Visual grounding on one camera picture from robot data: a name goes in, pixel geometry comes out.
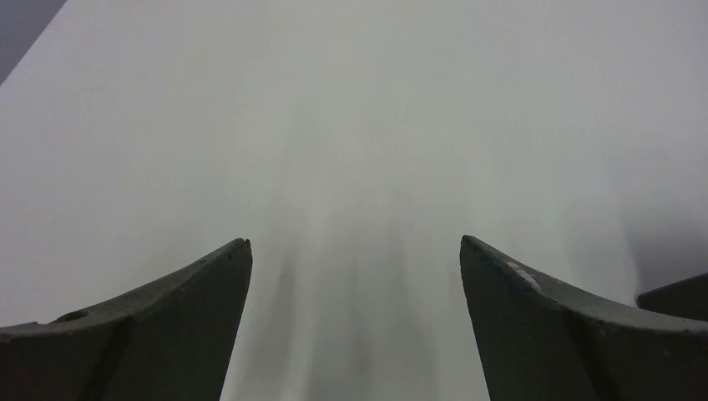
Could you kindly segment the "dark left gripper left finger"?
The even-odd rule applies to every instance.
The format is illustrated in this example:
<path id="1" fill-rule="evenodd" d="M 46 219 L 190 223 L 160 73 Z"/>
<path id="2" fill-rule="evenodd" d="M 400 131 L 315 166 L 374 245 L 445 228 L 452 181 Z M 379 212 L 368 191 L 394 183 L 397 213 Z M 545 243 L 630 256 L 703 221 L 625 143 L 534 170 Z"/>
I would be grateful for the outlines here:
<path id="1" fill-rule="evenodd" d="M 245 306 L 249 241 L 107 301 L 1 330 L 4 400 L 217 400 Z"/>

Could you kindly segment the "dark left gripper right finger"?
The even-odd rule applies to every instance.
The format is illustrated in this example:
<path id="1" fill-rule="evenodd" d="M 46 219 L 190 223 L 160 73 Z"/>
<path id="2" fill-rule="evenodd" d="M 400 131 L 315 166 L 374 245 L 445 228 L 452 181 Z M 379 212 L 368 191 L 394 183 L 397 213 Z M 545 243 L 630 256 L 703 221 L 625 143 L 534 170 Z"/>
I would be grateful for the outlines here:
<path id="1" fill-rule="evenodd" d="M 459 261 L 492 400 L 706 399 L 706 322 L 594 295 L 474 236 Z"/>

